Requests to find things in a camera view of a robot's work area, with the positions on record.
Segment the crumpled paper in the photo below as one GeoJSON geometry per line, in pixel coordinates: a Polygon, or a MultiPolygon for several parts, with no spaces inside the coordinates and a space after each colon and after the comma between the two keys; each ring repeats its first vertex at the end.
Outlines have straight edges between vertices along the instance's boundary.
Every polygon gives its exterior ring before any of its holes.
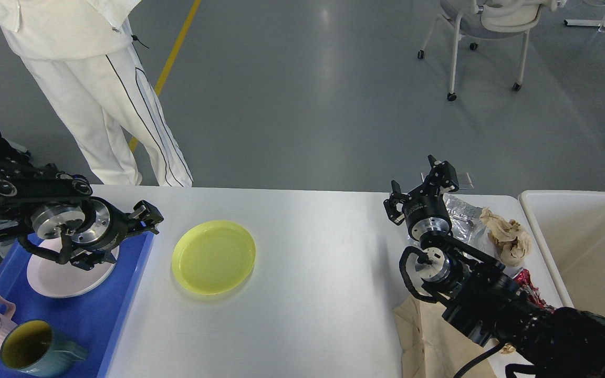
{"type": "MultiPolygon", "coordinates": [[[[445,307],[418,301],[413,296],[393,310],[401,341],[403,378],[453,378],[468,361],[484,350],[449,325],[445,307]]],[[[474,366],[464,378],[496,378],[489,361],[474,366]]]]}
{"type": "Polygon", "coordinates": [[[509,266],[519,266],[531,252],[531,235],[514,219],[509,222],[483,208],[480,220],[489,228],[489,239],[499,247],[499,259],[509,266]]]}

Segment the mug handle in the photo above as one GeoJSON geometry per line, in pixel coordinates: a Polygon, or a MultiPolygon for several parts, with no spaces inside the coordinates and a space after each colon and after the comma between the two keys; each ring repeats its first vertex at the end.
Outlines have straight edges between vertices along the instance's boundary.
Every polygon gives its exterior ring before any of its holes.
{"type": "Polygon", "coordinates": [[[58,348],[58,352],[69,354],[74,361],[85,361],[88,356],[87,349],[71,340],[62,342],[58,348]]]}
{"type": "Polygon", "coordinates": [[[6,306],[6,312],[3,315],[9,319],[12,318],[13,314],[15,313],[15,304],[3,299],[2,296],[0,296],[0,304],[6,306]]]}

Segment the blue tray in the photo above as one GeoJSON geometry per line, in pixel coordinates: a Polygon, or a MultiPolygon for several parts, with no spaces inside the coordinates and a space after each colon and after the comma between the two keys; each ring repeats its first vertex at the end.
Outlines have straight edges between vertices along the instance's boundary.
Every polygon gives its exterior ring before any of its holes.
{"type": "MultiPolygon", "coordinates": [[[[30,235],[34,244],[41,242],[30,235]]],[[[94,290],[73,298],[47,298],[27,283],[29,254],[17,243],[0,265],[0,294],[15,303],[13,321],[42,319],[88,349],[85,361],[77,362],[62,378],[106,376],[120,330],[137,291],[141,273],[151,251],[153,234],[125,239],[120,244],[118,262],[106,280],[94,290]]],[[[0,377],[29,377],[5,368],[0,361],[0,377]]]]}

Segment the white jacket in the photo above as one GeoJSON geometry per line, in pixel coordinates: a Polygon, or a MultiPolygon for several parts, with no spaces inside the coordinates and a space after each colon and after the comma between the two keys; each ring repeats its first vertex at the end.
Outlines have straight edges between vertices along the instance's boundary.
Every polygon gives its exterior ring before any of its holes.
{"type": "MultiPolygon", "coordinates": [[[[114,28],[120,28],[141,0],[85,0],[114,28]]],[[[0,0],[0,26],[17,32],[20,28],[20,0],[0,0]]]]}

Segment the plastic plate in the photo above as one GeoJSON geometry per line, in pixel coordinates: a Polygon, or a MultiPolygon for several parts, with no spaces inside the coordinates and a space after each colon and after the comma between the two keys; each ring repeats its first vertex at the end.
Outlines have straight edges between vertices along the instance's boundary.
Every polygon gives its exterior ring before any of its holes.
{"type": "MultiPolygon", "coordinates": [[[[40,247],[60,251],[61,241],[44,240],[40,247]]],[[[111,251],[118,258],[118,247],[111,251]]],[[[71,264],[60,265],[54,261],[31,256],[27,264],[27,282],[31,288],[49,298],[70,298],[86,294],[104,282],[115,264],[97,264],[91,270],[82,270],[71,264]]]]}
{"type": "Polygon", "coordinates": [[[239,285],[254,267],[254,239],[227,220],[199,224],[179,240],[172,255],[172,272],[187,290],[213,295],[239,285]]]}

